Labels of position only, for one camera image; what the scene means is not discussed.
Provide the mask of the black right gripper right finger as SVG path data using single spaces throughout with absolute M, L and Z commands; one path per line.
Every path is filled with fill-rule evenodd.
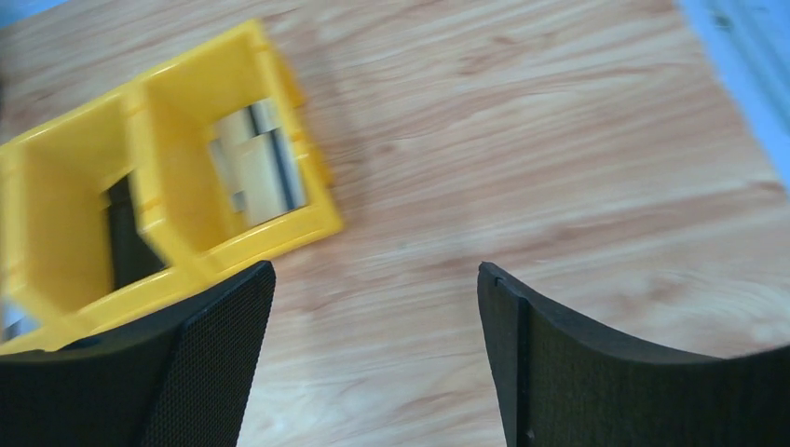
M 719 359 L 615 330 L 479 267 L 484 344 L 510 446 L 785 446 L 789 350 Z

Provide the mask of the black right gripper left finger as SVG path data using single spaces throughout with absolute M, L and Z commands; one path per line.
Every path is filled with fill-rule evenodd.
M 5 446 L 233 446 L 276 275 L 260 262 L 151 315 L 1 358 Z

